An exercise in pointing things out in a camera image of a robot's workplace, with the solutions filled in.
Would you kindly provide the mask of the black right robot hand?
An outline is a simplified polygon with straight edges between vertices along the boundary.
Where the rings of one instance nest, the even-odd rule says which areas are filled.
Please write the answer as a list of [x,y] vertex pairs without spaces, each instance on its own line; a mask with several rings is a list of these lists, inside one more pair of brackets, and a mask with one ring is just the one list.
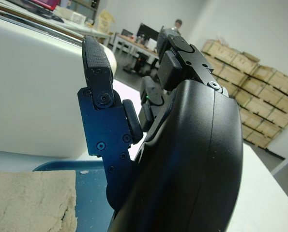
[[102,46],[82,41],[87,86],[78,92],[88,153],[101,157],[110,232],[224,232],[243,171],[239,107],[212,65],[172,29],[159,33],[156,85],[141,111],[121,100]]

